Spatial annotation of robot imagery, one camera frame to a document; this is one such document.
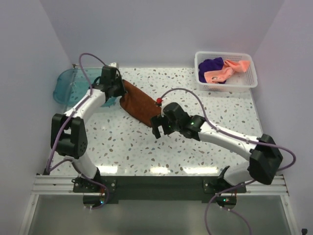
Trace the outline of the brown towel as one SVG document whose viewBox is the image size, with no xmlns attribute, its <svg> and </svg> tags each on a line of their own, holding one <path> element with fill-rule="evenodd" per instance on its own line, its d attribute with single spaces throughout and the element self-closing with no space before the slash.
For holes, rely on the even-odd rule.
<svg viewBox="0 0 313 235">
<path fill-rule="evenodd" d="M 120 98 L 120 106 L 139 122 L 152 127 L 151 118 L 160 115 L 161 108 L 138 87 L 126 80 L 123 83 L 126 93 Z"/>
</svg>

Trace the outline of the pink towel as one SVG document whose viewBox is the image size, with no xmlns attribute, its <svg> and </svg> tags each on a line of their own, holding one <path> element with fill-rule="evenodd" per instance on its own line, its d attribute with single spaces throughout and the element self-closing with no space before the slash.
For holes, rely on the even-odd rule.
<svg viewBox="0 0 313 235">
<path fill-rule="evenodd" d="M 223 69 L 218 70 L 217 72 L 220 72 L 219 78 L 222 81 L 226 81 L 235 73 L 247 72 L 247 70 L 249 69 L 249 66 L 250 66 L 250 61 L 248 60 L 241 60 L 238 62 L 224 60 Z"/>
</svg>

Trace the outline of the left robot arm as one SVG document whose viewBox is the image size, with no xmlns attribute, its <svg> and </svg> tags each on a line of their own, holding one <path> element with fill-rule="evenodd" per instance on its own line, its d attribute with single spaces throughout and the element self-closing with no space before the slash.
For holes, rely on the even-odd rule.
<svg viewBox="0 0 313 235">
<path fill-rule="evenodd" d="M 63 156 L 78 173 L 74 183 L 90 192 L 106 192 L 99 169 L 87 154 L 88 138 L 85 124 L 93 113 L 112 97 L 126 94 L 117 63 L 102 67 L 101 75 L 90 83 L 81 100 L 64 114 L 55 114 L 51 122 L 51 153 L 46 170 L 51 172 L 54 153 Z"/>
</svg>

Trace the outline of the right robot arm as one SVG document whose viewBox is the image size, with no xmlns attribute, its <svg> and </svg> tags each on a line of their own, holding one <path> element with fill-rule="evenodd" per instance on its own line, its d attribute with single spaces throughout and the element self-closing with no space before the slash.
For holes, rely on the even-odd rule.
<svg viewBox="0 0 313 235">
<path fill-rule="evenodd" d="M 157 139 L 160 138 L 158 128 L 162 127 L 166 135 L 179 132 L 188 139 L 218 145 L 245 159 L 237 166 L 226 166 L 216 179 L 209 182 L 215 191 L 229 192 L 236 185 L 252 180 L 270 185 L 283 160 L 271 136 L 245 136 L 209 124 L 205 117 L 191 116 L 175 102 L 162 106 L 161 113 L 151 118 L 151 124 Z"/>
</svg>

